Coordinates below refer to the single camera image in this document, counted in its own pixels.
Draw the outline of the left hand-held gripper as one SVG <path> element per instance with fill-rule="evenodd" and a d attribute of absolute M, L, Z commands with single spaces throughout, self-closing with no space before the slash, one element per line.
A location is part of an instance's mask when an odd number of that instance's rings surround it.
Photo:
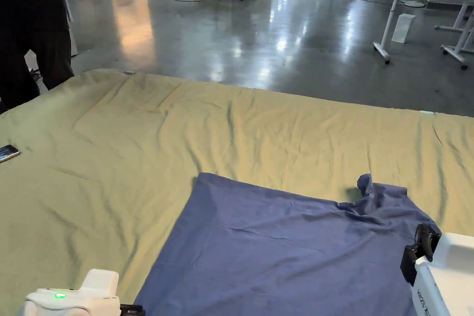
<path fill-rule="evenodd" d="M 136 304 L 120 304 L 117 296 L 119 274 L 92 269 L 79 289 L 38 288 L 28 294 L 24 316 L 145 316 Z"/>

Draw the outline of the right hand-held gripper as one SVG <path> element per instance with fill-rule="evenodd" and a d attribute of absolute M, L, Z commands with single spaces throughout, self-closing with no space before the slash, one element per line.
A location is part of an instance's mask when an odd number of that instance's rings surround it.
<path fill-rule="evenodd" d="M 404 248 L 400 270 L 413 287 L 418 316 L 474 314 L 474 238 L 417 225 L 415 244 Z"/>

